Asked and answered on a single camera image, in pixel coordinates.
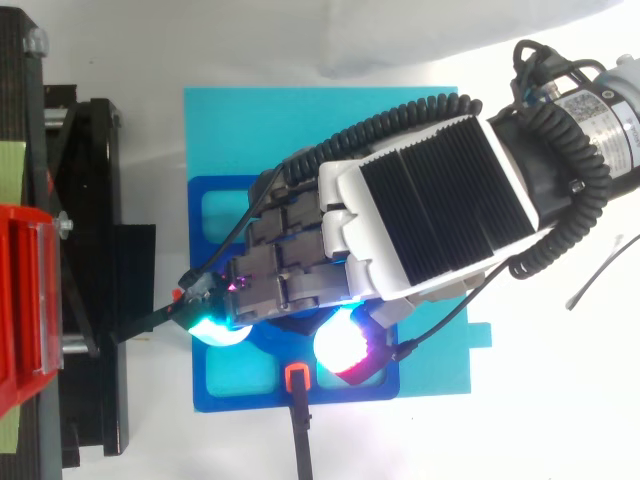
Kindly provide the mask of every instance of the green tape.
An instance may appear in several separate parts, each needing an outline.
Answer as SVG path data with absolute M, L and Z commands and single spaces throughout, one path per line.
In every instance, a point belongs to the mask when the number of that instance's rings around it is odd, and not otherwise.
M 19 205 L 22 199 L 24 174 L 24 142 L 0 141 L 0 203 Z M 20 407 L 9 410 L 0 418 L 0 454 L 15 454 L 18 449 Z
M 0 454 L 15 454 L 18 450 L 20 407 L 13 407 L 0 418 Z
M 20 204 L 26 149 L 24 142 L 0 141 L 0 203 Z

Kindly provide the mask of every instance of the screw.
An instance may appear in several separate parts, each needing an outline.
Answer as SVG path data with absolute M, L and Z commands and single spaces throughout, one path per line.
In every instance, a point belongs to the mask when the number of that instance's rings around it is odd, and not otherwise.
M 58 235 L 60 235 L 60 238 L 62 240 L 66 240 L 67 238 L 69 238 L 69 232 L 73 230 L 73 220 L 69 218 L 67 212 L 60 212 L 58 218 L 53 221 L 53 225 L 58 231 Z
M 49 55 L 49 37 L 42 28 L 32 28 L 23 41 L 24 52 L 33 58 Z
M 624 55 L 620 56 L 618 60 L 616 60 L 616 65 L 620 66 L 630 62 L 633 62 L 633 55 L 629 55 L 628 53 L 625 53 Z

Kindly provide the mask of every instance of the black heat sink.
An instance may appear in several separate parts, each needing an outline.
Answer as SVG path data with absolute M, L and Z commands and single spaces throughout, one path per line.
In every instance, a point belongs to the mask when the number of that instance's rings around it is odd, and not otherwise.
M 475 117 L 360 168 L 411 285 L 534 233 Z

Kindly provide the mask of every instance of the pink light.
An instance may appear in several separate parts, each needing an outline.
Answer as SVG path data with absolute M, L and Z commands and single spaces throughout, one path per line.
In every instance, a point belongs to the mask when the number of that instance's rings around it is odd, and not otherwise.
M 351 308 L 341 308 L 316 332 L 313 352 L 327 370 L 341 373 L 367 356 L 367 339 L 351 321 Z

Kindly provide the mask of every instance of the green light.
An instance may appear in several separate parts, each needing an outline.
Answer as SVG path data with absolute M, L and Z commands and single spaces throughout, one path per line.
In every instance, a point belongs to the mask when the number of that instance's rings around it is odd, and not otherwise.
M 236 345 L 247 338 L 249 332 L 251 332 L 251 326 L 230 329 L 226 325 L 216 323 L 211 317 L 204 317 L 188 331 L 207 345 L 228 347 L 229 345 Z

